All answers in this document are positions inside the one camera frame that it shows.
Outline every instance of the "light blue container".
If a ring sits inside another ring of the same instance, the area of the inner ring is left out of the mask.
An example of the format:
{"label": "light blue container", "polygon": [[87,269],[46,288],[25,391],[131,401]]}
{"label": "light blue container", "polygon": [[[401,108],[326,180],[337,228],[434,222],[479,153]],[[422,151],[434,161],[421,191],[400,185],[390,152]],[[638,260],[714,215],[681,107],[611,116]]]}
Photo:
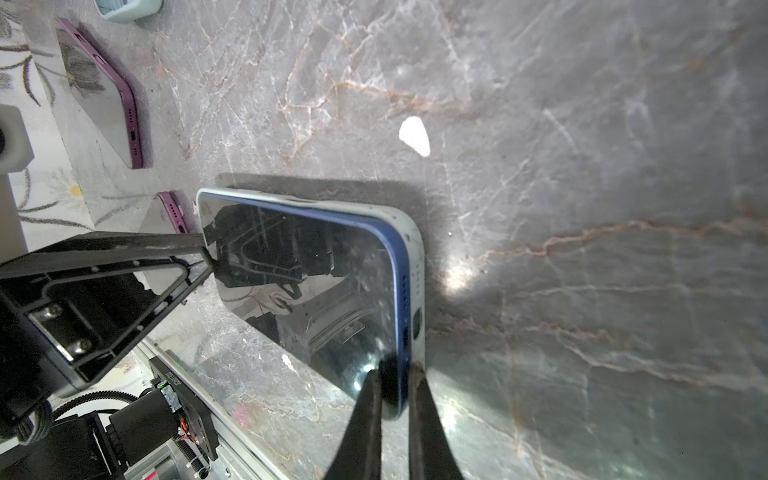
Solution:
{"label": "light blue container", "polygon": [[99,15],[114,23],[129,23],[152,15],[163,6],[163,0],[94,0]]}

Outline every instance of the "smartphone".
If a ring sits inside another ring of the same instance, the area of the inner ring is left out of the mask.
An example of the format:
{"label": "smartphone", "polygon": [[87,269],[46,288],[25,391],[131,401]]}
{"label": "smartphone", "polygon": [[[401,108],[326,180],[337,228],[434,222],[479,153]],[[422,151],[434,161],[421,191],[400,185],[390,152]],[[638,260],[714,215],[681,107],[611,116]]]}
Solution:
{"label": "smartphone", "polygon": [[66,18],[56,29],[69,89],[128,168],[142,168],[136,101],[131,87]]}
{"label": "smartphone", "polygon": [[189,233],[189,228],[181,215],[181,209],[171,192],[160,192],[154,196],[139,232]]}
{"label": "smartphone", "polygon": [[424,246],[396,208],[204,188],[197,208],[227,308],[357,397],[380,369],[383,410],[423,365]]}

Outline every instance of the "blue smartphone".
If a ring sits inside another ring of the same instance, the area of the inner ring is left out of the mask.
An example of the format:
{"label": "blue smartphone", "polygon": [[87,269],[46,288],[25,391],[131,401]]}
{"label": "blue smartphone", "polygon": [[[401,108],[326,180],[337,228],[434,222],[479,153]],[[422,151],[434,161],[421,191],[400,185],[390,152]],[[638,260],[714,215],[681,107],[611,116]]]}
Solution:
{"label": "blue smartphone", "polygon": [[383,410],[424,364],[424,246],[391,207],[204,188],[200,223],[229,310],[353,398],[382,372]]}

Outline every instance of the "gray marble countertop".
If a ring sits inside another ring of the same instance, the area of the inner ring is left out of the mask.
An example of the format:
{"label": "gray marble countertop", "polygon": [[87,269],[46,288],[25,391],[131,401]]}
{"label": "gray marble countertop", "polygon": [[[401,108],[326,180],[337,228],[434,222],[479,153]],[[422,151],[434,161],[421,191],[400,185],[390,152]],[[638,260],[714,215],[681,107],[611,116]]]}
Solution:
{"label": "gray marble countertop", "polygon": [[[211,185],[414,218],[466,478],[768,471],[767,3],[167,0],[130,25],[88,0],[26,7],[98,228],[135,231],[163,190],[195,224]],[[74,102],[56,16],[128,79],[149,168]],[[429,157],[398,139],[413,115]],[[289,476],[322,478],[351,400],[211,281],[152,336]],[[407,476],[404,420],[386,478]]]}

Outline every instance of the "screw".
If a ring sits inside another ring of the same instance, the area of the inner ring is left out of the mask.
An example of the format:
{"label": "screw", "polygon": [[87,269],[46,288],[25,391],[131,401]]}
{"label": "screw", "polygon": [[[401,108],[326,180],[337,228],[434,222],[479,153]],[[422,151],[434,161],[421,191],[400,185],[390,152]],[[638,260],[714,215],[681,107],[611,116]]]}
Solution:
{"label": "screw", "polygon": [[61,307],[61,305],[58,303],[51,303],[43,309],[41,316],[46,320],[50,320],[56,318],[62,313],[64,313],[64,309]]}
{"label": "screw", "polygon": [[72,343],[67,350],[75,355],[84,355],[90,352],[93,347],[94,344],[90,339],[79,339]]}

